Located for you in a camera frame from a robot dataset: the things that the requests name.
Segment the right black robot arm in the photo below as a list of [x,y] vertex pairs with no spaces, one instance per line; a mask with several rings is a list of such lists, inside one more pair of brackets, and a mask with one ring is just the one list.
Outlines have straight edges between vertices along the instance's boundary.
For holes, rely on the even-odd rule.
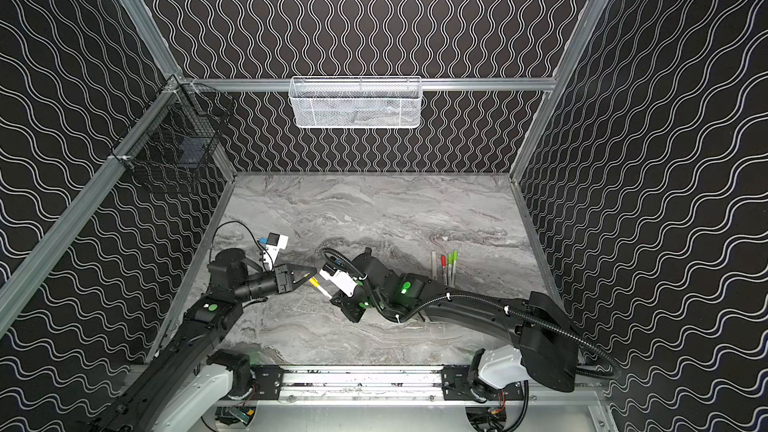
[[331,248],[321,253],[331,278],[350,277],[351,285],[341,286],[331,303],[352,322],[359,322],[367,310],[397,324],[421,315],[503,340],[499,348],[475,353],[471,387],[501,390],[532,380],[557,392],[575,389],[578,346],[568,336],[572,328],[564,312],[549,296],[491,297],[421,274],[398,274],[369,248],[352,260]]

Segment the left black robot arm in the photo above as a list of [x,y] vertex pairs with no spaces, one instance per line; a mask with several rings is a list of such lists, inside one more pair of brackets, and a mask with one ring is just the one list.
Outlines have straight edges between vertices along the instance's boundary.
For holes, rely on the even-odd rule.
[[219,345],[234,328],[247,305],[264,302],[272,295],[290,293],[310,279],[318,269],[284,263],[262,268],[240,248],[219,252],[208,264],[210,280],[205,294],[183,315],[168,344],[147,369],[85,431],[150,431],[169,411],[183,419],[192,414],[179,403],[204,368],[219,367],[224,373],[221,392],[199,392],[196,396],[213,405],[223,397],[246,401],[258,391],[249,357]]

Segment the white pen green tip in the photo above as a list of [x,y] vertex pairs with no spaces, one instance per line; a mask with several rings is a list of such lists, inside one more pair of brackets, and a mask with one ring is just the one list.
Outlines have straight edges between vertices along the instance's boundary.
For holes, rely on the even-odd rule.
[[456,274],[457,274],[457,261],[456,263],[450,264],[450,286],[454,287],[456,285]]

